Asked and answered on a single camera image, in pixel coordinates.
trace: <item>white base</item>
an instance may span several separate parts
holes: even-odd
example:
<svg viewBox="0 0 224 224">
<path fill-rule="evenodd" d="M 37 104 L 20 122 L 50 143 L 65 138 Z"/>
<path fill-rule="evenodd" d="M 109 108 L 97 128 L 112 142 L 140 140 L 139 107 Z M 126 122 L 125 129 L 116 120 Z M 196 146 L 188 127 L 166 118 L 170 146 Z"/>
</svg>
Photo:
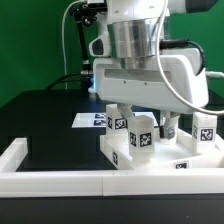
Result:
<svg viewBox="0 0 224 224">
<path fill-rule="evenodd" d="M 127 136 L 101 136 L 101 151 L 119 170 L 180 169 L 180 168 L 218 168 L 224 159 L 224 147 L 217 137 L 219 146 L 195 154 L 192 150 L 191 135 L 178 130 L 177 143 L 164 145 L 158 139 L 155 129 L 155 156 L 149 162 L 135 163 L 129 155 Z"/>
<path fill-rule="evenodd" d="M 26 154 L 26 139 L 17 139 L 0 157 L 1 198 L 224 193 L 223 162 L 209 169 L 15 173 Z"/>
</svg>

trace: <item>white cube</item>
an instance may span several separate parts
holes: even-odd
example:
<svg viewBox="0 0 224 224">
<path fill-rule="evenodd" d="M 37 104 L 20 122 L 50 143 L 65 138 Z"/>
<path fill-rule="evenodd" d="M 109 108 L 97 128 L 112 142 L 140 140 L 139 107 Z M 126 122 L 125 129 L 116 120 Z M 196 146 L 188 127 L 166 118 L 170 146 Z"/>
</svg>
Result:
<svg viewBox="0 0 224 224">
<path fill-rule="evenodd" d="M 155 154 L 154 120 L 141 115 L 128 119 L 129 155 L 133 162 L 148 162 Z"/>
<path fill-rule="evenodd" d="M 127 134 L 127 121 L 123 118 L 117 109 L 117 104 L 106 106 L 107 114 L 107 135 L 125 135 Z"/>
<path fill-rule="evenodd" d="M 217 116 L 194 113 L 192 125 L 192 148 L 195 153 L 204 153 L 215 148 Z"/>
</svg>

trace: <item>black table surface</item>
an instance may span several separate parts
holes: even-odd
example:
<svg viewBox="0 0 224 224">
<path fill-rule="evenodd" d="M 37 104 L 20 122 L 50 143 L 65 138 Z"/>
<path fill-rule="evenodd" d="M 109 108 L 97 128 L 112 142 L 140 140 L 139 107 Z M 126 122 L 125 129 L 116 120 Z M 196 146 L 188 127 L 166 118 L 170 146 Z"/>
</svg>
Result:
<svg viewBox="0 0 224 224">
<path fill-rule="evenodd" d="M 211 99 L 212 109 L 224 105 L 215 94 Z M 29 153 L 18 172 L 114 170 L 99 149 L 105 128 L 71 128 L 76 113 L 91 112 L 105 112 L 105 104 L 78 90 L 23 92 L 0 109 L 0 152 L 27 137 Z M 180 126 L 187 130 L 190 119 L 183 116 Z M 221 224 L 224 195 L 0 199 L 0 222 Z"/>
</svg>

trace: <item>metal cylinder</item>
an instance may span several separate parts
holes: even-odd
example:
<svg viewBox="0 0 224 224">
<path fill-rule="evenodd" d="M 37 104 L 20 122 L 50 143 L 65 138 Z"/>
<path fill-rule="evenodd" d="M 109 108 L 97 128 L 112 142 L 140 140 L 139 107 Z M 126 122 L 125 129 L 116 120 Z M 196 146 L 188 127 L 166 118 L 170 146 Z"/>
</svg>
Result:
<svg viewBox="0 0 224 224">
<path fill-rule="evenodd" d="M 133 20 L 112 25 L 114 57 L 126 69 L 144 69 L 145 58 L 155 55 L 158 19 Z"/>
</svg>

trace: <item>black and white pattern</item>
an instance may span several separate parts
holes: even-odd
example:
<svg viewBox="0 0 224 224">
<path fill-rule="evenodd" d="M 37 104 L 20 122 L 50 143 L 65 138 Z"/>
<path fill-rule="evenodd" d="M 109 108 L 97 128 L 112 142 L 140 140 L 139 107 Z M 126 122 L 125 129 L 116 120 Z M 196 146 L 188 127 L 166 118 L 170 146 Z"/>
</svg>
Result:
<svg viewBox="0 0 224 224">
<path fill-rule="evenodd" d="M 133 146 L 137 146 L 136 145 L 136 135 L 135 134 L 133 134 L 132 132 L 130 132 L 130 143 L 131 143 L 131 145 L 133 145 Z"/>
<path fill-rule="evenodd" d="M 105 127 L 106 126 L 106 120 L 94 120 L 94 126 L 102 126 Z"/>
<path fill-rule="evenodd" d="M 149 145 L 152 145 L 152 134 L 145 133 L 143 135 L 140 135 L 140 147 L 145 147 Z"/>
<path fill-rule="evenodd" d="M 105 113 L 95 114 L 95 119 L 106 119 L 106 114 Z"/>
<path fill-rule="evenodd" d="M 108 128 L 113 129 L 112 118 L 108 117 L 107 125 L 108 125 Z"/>
<path fill-rule="evenodd" d="M 115 130 L 125 129 L 126 126 L 125 119 L 115 119 Z"/>
<path fill-rule="evenodd" d="M 202 129 L 201 130 L 201 141 L 213 141 L 213 129 Z"/>
<path fill-rule="evenodd" d="M 175 168 L 176 169 L 188 169 L 189 164 L 188 164 L 188 162 L 176 163 Z"/>
<path fill-rule="evenodd" d="M 194 125 L 194 128 L 193 128 L 193 136 L 195 139 L 198 138 L 198 128 Z"/>
<path fill-rule="evenodd" d="M 113 162 L 118 166 L 118 155 L 116 152 L 113 152 Z"/>
</svg>

